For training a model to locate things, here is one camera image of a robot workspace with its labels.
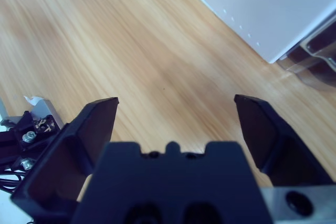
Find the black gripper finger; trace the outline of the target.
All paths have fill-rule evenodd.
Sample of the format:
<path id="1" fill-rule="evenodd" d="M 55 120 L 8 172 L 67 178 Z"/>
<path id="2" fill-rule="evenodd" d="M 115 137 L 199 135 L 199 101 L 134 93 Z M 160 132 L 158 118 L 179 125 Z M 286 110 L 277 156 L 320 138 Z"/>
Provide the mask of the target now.
<path id="1" fill-rule="evenodd" d="M 118 98 L 85 105 L 43 151 L 11 201 L 23 211 L 74 211 L 86 178 L 111 140 Z"/>
<path id="2" fill-rule="evenodd" d="M 274 186 L 332 185 L 333 179 L 294 129 L 265 100 L 234 97 L 244 141 Z"/>

